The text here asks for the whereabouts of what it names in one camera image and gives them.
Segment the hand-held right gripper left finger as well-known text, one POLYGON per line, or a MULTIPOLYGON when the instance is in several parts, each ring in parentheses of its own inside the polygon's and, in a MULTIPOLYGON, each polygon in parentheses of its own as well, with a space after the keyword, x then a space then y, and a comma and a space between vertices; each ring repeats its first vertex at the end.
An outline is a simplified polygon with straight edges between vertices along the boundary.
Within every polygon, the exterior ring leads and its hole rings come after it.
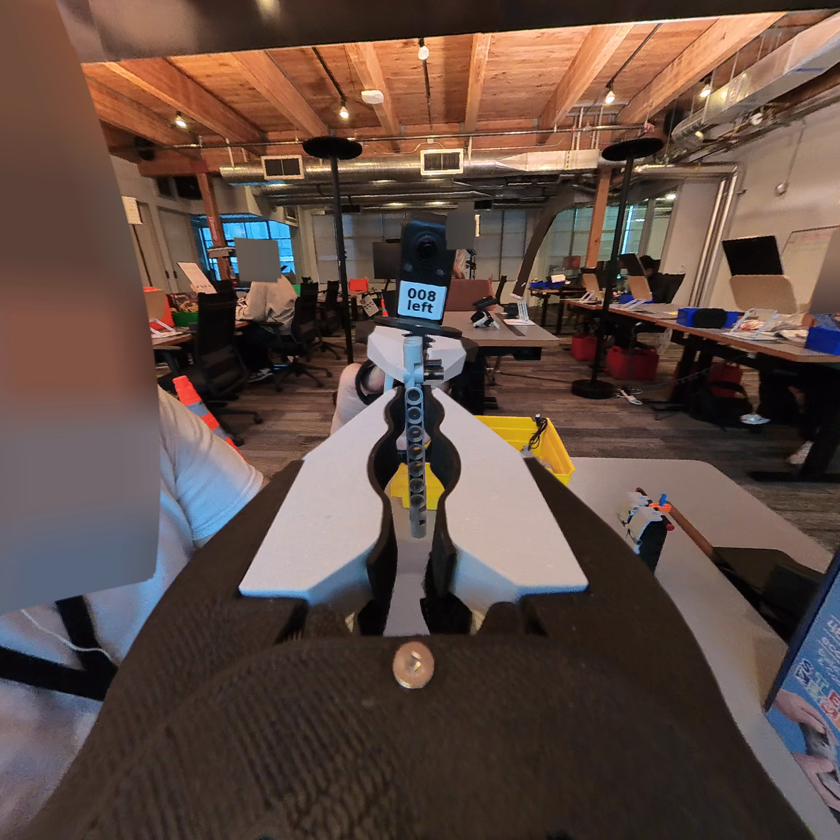
POLYGON ((373 456, 393 430, 386 391, 304 459, 255 558, 243 596, 388 611, 396 577, 391 504, 373 456))

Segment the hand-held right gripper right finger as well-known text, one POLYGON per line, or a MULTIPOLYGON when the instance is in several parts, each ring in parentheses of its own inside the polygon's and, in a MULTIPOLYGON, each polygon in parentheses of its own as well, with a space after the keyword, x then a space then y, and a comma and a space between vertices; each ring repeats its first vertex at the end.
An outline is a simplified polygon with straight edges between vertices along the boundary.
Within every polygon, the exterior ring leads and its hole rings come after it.
POLYGON ((427 388, 427 459, 443 493, 427 564, 427 607, 486 613, 525 595, 583 592, 588 580, 532 468, 565 487, 476 416, 427 388))

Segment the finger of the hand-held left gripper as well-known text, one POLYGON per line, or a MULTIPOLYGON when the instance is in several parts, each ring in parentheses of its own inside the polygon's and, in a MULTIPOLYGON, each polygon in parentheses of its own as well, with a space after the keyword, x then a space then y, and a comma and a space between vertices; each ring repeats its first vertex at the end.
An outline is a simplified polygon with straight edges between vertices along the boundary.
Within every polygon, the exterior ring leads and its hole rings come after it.
POLYGON ((425 361, 441 360, 445 368, 445 382, 451 382, 463 370, 466 350, 462 340, 430 340, 424 351, 425 361))
POLYGON ((384 391, 412 383, 404 355, 405 340, 410 336, 407 330, 373 330, 367 339, 367 357, 382 371, 384 391))

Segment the grey bent toy beam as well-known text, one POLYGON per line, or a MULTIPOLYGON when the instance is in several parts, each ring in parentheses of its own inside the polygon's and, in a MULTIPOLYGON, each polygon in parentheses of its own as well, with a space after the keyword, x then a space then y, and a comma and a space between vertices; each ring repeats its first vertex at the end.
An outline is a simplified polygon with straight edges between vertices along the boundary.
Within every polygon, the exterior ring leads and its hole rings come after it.
POLYGON ((427 530, 426 441, 424 403, 424 351, 431 337, 411 334, 404 345, 405 363, 412 383, 404 385, 406 464, 409 487, 411 534, 422 539, 427 530))

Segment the long wooden desk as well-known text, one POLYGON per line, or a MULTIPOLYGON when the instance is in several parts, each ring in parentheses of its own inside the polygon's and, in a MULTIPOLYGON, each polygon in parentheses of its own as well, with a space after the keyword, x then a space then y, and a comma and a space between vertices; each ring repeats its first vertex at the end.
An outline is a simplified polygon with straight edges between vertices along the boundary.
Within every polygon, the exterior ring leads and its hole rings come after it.
MULTIPOLYGON (((668 398, 670 403, 687 407, 695 389, 689 388, 693 375, 702 376, 715 359, 740 364, 755 371, 770 373, 813 371, 820 392, 838 395, 838 354, 822 353, 772 338, 770 341, 749 340, 742 334, 720 329, 699 329, 666 319, 660 310, 645 312, 638 308, 611 307, 609 319, 623 319, 632 324, 645 322, 672 329, 674 341, 683 347, 678 374, 668 398)), ((756 482, 838 485, 839 475, 832 469, 837 457, 839 439, 838 405, 834 405, 802 465, 782 470, 751 470, 756 482)))

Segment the person's left hand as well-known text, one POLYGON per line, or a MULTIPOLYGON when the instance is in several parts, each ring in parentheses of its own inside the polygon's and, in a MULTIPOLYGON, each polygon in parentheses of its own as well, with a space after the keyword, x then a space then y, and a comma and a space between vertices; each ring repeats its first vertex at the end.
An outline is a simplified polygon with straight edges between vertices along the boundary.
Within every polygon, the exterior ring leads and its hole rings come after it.
POLYGON ((358 416, 385 391, 385 373, 372 361, 351 363, 342 371, 335 393, 330 434, 358 416))

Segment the brown chair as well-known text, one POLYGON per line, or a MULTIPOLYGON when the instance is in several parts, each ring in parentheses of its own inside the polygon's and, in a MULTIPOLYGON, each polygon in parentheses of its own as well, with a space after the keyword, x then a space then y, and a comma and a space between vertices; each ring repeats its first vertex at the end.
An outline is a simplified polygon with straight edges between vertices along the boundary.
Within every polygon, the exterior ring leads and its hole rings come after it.
POLYGON ((454 277, 449 285, 444 311, 474 312, 474 304, 484 298, 493 298, 495 293, 490 279, 460 279, 454 277))

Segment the yellow plastic bin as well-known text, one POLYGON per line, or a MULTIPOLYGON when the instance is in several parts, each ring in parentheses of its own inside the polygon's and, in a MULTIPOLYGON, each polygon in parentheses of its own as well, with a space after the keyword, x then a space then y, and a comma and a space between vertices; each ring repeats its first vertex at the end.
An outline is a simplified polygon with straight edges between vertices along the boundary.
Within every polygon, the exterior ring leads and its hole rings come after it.
MULTIPOLYGON (((559 433, 549 418, 535 416, 477 416, 479 421, 505 440, 522 457, 533 457, 540 465, 564 486, 568 486, 574 473, 574 465, 559 433)), ((427 509, 436 511, 444 487, 431 466, 426 464, 427 509)), ((391 480, 390 496, 402 502, 408 509, 410 493, 407 466, 402 463, 391 480)))

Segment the partly built toy model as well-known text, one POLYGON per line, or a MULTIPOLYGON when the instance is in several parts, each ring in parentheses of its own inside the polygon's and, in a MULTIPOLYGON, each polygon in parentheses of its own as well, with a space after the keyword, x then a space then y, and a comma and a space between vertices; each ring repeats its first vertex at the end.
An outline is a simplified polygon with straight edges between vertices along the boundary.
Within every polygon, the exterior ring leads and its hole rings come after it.
POLYGON ((666 494, 649 496, 641 487, 627 492, 616 515, 626 541, 644 565, 655 572, 667 535, 675 530, 668 515, 672 506, 666 494))

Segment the orange traffic cone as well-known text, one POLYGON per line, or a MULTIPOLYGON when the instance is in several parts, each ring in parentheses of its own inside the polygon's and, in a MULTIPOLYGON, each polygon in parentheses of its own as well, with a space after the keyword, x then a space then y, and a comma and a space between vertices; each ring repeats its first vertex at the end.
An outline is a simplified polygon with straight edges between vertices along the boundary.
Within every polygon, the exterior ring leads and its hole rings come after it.
POLYGON ((234 450, 238 451, 238 447, 234 440, 227 432, 224 431, 218 419, 208 409, 191 380, 186 375, 179 375, 174 377, 172 382, 175 387, 175 393, 181 404, 199 417, 214 435, 225 441, 225 443, 234 450))

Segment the black glossy panel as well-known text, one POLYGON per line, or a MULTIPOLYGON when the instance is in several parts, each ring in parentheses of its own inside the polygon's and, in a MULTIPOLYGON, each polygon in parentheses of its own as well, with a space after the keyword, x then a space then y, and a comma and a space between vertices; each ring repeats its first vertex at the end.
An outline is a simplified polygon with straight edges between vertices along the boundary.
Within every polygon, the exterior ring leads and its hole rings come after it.
POLYGON ((82 62, 837 6, 817 1, 58 1, 82 62))

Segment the cardboard box with black lid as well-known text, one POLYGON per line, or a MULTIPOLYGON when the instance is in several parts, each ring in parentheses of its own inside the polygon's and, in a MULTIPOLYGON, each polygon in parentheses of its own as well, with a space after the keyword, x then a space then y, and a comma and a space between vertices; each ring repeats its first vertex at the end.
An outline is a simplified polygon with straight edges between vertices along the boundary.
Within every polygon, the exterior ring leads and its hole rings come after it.
POLYGON ((811 299, 799 303, 791 282, 784 275, 781 251, 774 235, 740 237, 722 242, 730 271, 730 289, 736 308, 765 308, 778 312, 805 313, 811 299))

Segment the dark blue robot kit box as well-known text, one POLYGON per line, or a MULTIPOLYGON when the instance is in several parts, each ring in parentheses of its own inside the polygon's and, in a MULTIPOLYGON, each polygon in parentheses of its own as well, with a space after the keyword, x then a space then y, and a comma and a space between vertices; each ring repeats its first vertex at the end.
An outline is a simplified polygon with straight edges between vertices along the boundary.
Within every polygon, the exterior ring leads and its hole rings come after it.
POLYGON ((838 822, 838 551, 791 637, 764 715, 838 822))

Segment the whiteboard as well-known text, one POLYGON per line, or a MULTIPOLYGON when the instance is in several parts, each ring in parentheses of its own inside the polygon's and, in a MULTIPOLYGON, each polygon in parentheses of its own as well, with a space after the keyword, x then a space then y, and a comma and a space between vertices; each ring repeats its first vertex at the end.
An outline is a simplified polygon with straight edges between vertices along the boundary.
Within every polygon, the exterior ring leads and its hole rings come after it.
POLYGON ((781 263, 799 303, 811 299, 830 241, 837 226, 792 231, 784 242, 781 263))

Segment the large silver air duct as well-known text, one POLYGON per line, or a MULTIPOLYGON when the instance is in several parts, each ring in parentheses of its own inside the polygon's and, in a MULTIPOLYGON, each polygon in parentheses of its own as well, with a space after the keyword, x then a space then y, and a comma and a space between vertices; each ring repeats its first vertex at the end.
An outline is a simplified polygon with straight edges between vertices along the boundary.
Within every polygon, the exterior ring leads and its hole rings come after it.
POLYGON ((670 135, 678 148, 696 148, 713 140, 736 121, 821 76, 839 61, 839 15, 801 32, 751 67, 714 90, 694 117, 670 135))

